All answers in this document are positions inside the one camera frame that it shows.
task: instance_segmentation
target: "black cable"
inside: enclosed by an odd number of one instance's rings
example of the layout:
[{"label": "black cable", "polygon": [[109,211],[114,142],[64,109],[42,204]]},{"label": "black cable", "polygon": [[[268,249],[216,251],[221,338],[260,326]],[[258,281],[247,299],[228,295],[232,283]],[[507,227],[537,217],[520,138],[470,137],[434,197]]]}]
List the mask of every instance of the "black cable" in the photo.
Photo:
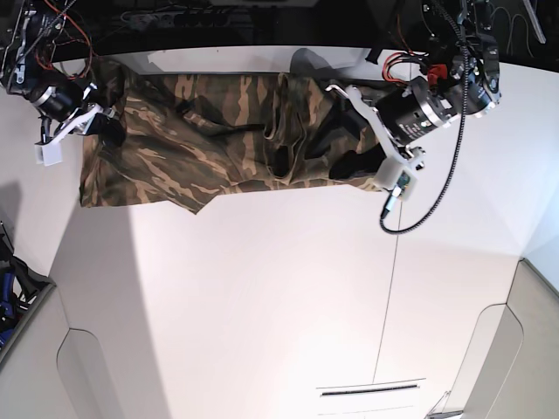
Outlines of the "black cable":
[{"label": "black cable", "polygon": [[50,31],[55,24],[57,24],[59,22],[59,20],[70,10],[70,8],[74,5],[74,3],[76,3],[78,0],[72,0],[69,4],[67,4],[65,6],[65,8],[37,35],[37,38],[35,39],[35,41],[31,44],[31,46],[27,49],[27,51],[25,51],[21,57],[19,57],[16,60],[16,63],[14,64],[14,68],[10,73],[10,77],[8,78],[8,84],[6,85],[6,92],[8,94],[13,94],[10,89],[11,89],[11,83],[14,79],[14,74],[16,73],[16,67],[24,60],[27,58],[27,56],[35,49],[35,47],[37,46],[37,44],[40,42],[40,40],[45,36],[45,34]]},{"label": "black cable", "polygon": [[462,31],[458,27],[456,22],[454,22],[452,17],[445,10],[445,8],[443,6],[441,6],[441,4],[438,2],[438,0],[431,0],[431,2],[438,9],[438,11],[440,11],[440,13],[443,15],[443,18],[445,19],[445,21],[448,22],[448,24],[452,27],[452,30],[454,31],[454,33],[456,34],[456,36],[458,37],[459,42],[460,42],[460,51],[462,52],[462,59],[463,59],[463,63],[464,63],[464,75],[462,76],[462,112],[461,112],[461,115],[460,115],[460,128],[459,128],[459,132],[458,132],[458,139],[456,141],[456,148],[454,149],[454,156],[452,158],[451,168],[448,172],[448,176],[446,177],[445,185],[443,186],[442,190],[440,191],[440,194],[438,194],[438,197],[435,200],[435,203],[431,206],[429,211],[427,211],[427,213],[419,221],[417,221],[415,224],[413,224],[412,226],[410,226],[408,228],[402,229],[402,230],[391,230],[391,229],[387,228],[384,225],[384,218],[386,217],[386,215],[381,215],[381,217],[379,219],[381,229],[383,229],[383,231],[385,233],[392,234],[392,235],[405,234],[405,233],[409,233],[410,231],[414,231],[417,227],[421,226],[425,221],[427,221],[427,219],[430,216],[433,215],[433,213],[437,209],[438,205],[443,200],[443,197],[445,196],[446,191],[450,187],[452,177],[454,176],[454,171],[456,170],[456,164],[458,162],[458,156],[459,156],[459,153],[460,153],[460,146],[462,145],[462,139],[464,137],[464,125],[466,124],[466,110],[467,110],[467,104],[468,104],[468,75],[469,75],[469,72],[470,72],[470,60],[469,60],[469,55],[468,55],[468,49],[467,49],[467,46],[466,46],[466,37],[464,36]]}]

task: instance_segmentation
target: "camouflage fabric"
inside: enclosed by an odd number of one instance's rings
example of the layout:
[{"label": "camouflage fabric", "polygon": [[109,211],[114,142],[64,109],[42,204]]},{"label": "camouflage fabric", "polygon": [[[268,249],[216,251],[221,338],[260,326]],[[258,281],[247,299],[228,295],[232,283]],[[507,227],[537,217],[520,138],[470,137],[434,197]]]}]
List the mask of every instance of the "camouflage fabric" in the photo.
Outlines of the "camouflage fabric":
[{"label": "camouflage fabric", "polygon": [[120,148],[84,140],[81,205],[169,200],[197,213],[214,196],[349,183],[375,190],[368,177],[338,182],[328,171],[349,150],[376,145],[370,127],[355,137],[329,134],[319,156],[305,152],[336,97],[292,74],[141,76],[98,58],[94,81],[127,137]]}]

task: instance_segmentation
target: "camouflage garment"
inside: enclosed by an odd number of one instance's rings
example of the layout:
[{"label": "camouflage garment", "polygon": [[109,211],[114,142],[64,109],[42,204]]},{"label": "camouflage garment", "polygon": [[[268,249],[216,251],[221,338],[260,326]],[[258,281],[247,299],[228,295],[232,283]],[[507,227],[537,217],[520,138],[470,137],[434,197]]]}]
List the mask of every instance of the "camouflage garment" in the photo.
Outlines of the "camouflage garment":
[{"label": "camouflage garment", "polygon": [[370,127],[357,136],[338,127],[324,153],[305,156],[338,100],[314,79],[284,73],[141,76],[107,58],[94,61],[93,75],[127,136],[120,148],[85,138],[82,206],[169,200],[197,213],[222,194],[342,183],[375,190],[370,177],[328,178],[346,152],[377,144]]}]

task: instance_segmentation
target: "cloth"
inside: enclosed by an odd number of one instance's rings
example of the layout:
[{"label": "cloth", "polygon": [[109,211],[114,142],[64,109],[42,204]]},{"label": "cloth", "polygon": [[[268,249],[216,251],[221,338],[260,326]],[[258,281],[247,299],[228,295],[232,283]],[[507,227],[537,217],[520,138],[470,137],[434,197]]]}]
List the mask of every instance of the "cloth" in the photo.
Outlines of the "cloth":
[{"label": "cloth", "polygon": [[[119,148],[84,140],[84,207],[169,200],[193,213],[215,196],[348,183],[375,190],[370,176],[331,180],[333,163],[376,144],[371,128],[335,127],[309,153],[332,113],[332,93],[292,74],[139,75],[97,58],[93,78],[126,129]],[[382,93],[363,88],[375,96]]]}]

